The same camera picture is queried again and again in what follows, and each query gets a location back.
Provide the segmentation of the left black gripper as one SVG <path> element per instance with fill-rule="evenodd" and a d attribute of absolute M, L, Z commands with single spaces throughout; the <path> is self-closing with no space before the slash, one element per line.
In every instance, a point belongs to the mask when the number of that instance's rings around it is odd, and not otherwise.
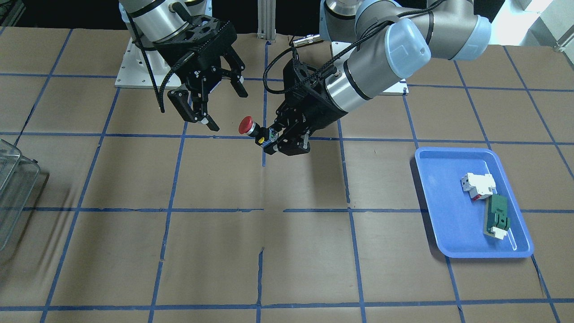
<path fill-rule="evenodd" d="M 285 94 L 285 100 L 276 110 L 274 127 L 264 128 L 264 153 L 288 156 L 309 153 L 309 137 L 314 131 L 346 116 L 347 112 L 336 106 L 326 87 L 325 79 L 335 72 L 336 68 L 330 67 L 320 74 L 318 82 Z"/>

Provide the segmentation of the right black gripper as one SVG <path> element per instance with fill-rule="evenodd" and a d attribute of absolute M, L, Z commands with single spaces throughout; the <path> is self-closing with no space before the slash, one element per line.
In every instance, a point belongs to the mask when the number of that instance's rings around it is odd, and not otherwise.
<path fill-rule="evenodd" d="M 167 96 L 184 121 L 220 130 L 209 115 L 208 101 L 209 92 L 223 78 L 231 82 L 239 97 L 248 97 L 242 76 L 245 64 L 232 47 L 237 38 L 232 22 L 198 15 L 190 16 L 180 31 L 155 42 L 155 49 L 170 66 L 159 93 L 173 75 L 178 76 L 184 88 L 170 90 Z"/>

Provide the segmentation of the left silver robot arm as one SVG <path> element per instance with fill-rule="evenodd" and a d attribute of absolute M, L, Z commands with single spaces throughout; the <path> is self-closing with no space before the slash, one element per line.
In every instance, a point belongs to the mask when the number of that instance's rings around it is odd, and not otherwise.
<path fill-rule="evenodd" d="M 491 38 L 491 22 L 476 15 L 471 0 L 429 0 L 424 9 L 395 0 L 322 0 L 320 38 L 348 46 L 321 67 L 300 61 L 294 43 L 264 71 L 264 87 L 284 94 L 268 127 L 246 117 L 239 132 L 264 153 L 309 153 L 309 137 L 424 67 L 431 58 L 473 61 Z M 286 54 L 284 88 L 273 90 L 267 74 Z"/>

